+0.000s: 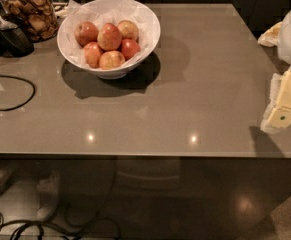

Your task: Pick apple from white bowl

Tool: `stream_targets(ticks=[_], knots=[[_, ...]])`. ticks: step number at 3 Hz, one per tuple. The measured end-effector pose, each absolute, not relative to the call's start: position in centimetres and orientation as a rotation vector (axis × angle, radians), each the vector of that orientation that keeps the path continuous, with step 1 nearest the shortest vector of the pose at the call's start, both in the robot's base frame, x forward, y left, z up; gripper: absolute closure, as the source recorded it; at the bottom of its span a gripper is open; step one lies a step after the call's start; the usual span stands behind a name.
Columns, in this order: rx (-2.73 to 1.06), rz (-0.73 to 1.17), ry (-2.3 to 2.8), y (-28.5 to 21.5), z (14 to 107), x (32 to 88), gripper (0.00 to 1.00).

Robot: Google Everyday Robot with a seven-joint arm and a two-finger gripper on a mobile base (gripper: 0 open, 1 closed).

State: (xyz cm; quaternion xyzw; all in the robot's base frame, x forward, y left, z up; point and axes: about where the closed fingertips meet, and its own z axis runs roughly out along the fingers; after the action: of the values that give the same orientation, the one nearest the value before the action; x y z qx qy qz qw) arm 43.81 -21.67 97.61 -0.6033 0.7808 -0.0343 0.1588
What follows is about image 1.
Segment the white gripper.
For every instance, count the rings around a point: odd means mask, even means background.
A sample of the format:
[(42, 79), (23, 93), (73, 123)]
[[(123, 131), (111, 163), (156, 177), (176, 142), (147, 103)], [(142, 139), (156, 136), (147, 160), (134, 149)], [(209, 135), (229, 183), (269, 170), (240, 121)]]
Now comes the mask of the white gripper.
[[(291, 65), (291, 10), (281, 22), (266, 30), (257, 40), (265, 47), (277, 44), (278, 56)], [(291, 66), (283, 75), (275, 73), (270, 84), (270, 102), (264, 112), (260, 129), (275, 134), (291, 125)]]

